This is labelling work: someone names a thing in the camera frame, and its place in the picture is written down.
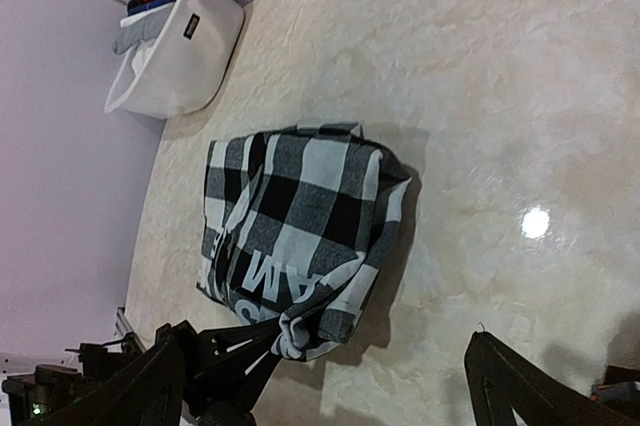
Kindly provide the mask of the white cloth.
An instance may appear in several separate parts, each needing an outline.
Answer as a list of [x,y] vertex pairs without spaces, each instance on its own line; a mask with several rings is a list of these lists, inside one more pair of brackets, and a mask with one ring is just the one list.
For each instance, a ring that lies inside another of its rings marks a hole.
[[153,52],[154,43],[155,41],[143,41],[136,46],[131,60],[131,67],[135,76],[139,76],[143,71],[145,64]]

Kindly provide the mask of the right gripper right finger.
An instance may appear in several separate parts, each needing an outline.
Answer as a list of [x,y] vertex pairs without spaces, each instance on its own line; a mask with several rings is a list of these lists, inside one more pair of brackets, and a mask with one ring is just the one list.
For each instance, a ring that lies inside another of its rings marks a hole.
[[556,381],[489,332],[476,332],[464,368],[477,425],[633,425],[635,404],[596,402]]

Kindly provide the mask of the black white plaid shirt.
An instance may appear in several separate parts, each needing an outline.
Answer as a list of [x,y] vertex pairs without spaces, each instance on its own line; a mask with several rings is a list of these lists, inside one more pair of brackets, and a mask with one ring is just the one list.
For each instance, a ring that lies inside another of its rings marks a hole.
[[273,323],[277,356],[331,352],[363,314],[410,181],[356,122],[212,141],[197,289],[245,325]]

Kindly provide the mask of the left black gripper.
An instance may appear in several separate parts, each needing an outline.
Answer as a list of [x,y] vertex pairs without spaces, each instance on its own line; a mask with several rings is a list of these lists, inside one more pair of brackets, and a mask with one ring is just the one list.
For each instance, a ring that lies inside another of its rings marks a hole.
[[189,321],[165,324],[155,342],[174,339],[185,361],[183,402],[199,425],[254,425],[253,409],[278,356],[277,320],[196,331]]

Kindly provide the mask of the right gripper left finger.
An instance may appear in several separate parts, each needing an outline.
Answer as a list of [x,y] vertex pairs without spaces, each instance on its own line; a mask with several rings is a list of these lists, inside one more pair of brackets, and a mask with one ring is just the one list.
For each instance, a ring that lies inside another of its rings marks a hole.
[[139,355],[83,345],[77,368],[40,364],[26,376],[26,425],[178,425],[185,361],[174,339]]

